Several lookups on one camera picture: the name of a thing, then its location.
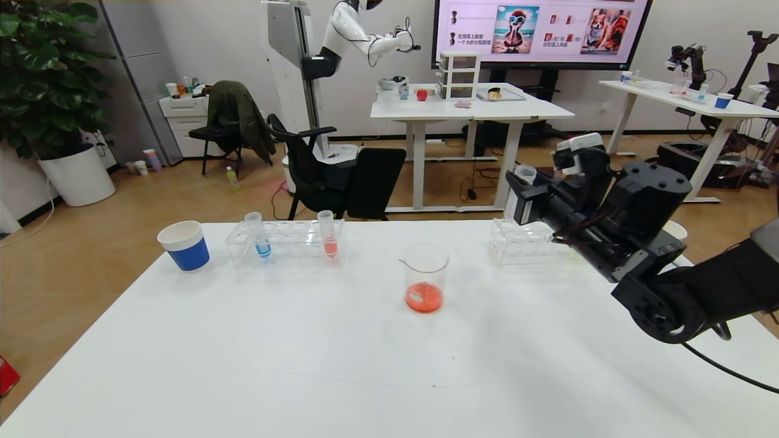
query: blue liquid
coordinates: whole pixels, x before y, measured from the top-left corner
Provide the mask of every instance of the blue liquid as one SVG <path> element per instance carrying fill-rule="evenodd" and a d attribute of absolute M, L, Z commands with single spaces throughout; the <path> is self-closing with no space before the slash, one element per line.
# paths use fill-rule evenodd
<path fill-rule="evenodd" d="M 270 254 L 273 252 L 273 249 L 270 247 L 270 244 L 268 241 L 266 241 L 264 244 L 255 244 L 254 247 L 257 249 L 257 253 L 260 257 L 267 258 L 270 256 Z"/>

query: white plant pot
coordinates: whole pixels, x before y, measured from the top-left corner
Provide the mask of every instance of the white plant pot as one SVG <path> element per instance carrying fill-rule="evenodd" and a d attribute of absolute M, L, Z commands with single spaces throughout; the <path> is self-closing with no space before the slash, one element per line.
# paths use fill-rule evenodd
<path fill-rule="evenodd" d="M 95 147 L 70 157 L 38 161 L 38 164 L 71 207 L 96 203 L 116 192 Z"/>

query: green jacket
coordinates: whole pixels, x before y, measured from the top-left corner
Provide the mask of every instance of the green jacket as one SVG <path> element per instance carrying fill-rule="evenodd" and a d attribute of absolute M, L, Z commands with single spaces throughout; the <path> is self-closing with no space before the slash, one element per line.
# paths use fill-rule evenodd
<path fill-rule="evenodd" d="M 244 84 L 221 80 L 211 87 L 208 97 L 208 125 L 241 124 L 241 138 L 263 161 L 270 162 L 276 144 L 252 95 Z"/>

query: dog image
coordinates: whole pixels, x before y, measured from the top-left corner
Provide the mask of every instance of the dog image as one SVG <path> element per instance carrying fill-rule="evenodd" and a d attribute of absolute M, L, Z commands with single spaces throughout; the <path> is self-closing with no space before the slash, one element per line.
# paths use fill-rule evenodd
<path fill-rule="evenodd" d="M 527 16 L 522 9 L 517 9 L 509 16 L 509 31 L 503 38 L 503 45 L 506 46 L 506 53 L 519 53 L 518 47 L 522 45 L 522 33 L 520 28 L 525 23 Z"/>
<path fill-rule="evenodd" d="M 608 38 L 606 38 L 606 44 L 604 48 L 610 51 L 619 51 L 619 46 L 622 44 L 622 37 L 625 36 L 625 28 L 628 26 L 628 17 L 619 16 L 611 25 L 611 29 L 608 32 Z"/>
<path fill-rule="evenodd" d="M 588 51 L 599 48 L 606 40 L 608 34 L 608 22 L 605 14 L 599 14 L 597 11 L 592 14 L 590 26 L 587 28 L 587 35 L 584 38 L 584 47 Z"/>

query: office chair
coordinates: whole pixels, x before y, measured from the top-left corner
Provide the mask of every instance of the office chair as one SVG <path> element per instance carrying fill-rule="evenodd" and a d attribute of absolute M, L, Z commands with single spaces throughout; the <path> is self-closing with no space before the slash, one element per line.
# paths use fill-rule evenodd
<path fill-rule="evenodd" d="M 392 196 L 400 169 L 406 160 L 402 149 L 363 149 L 353 163 L 325 164 L 314 156 L 314 146 L 322 134 L 336 132 L 332 126 L 297 134 L 288 132 L 274 114 L 268 117 L 271 133 L 287 144 L 290 175 L 295 194 L 289 220 L 294 220 L 298 202 L 314 212 L 331 210 L 336 219 L 349 216 L 386 221 L 386 206 Z"/>

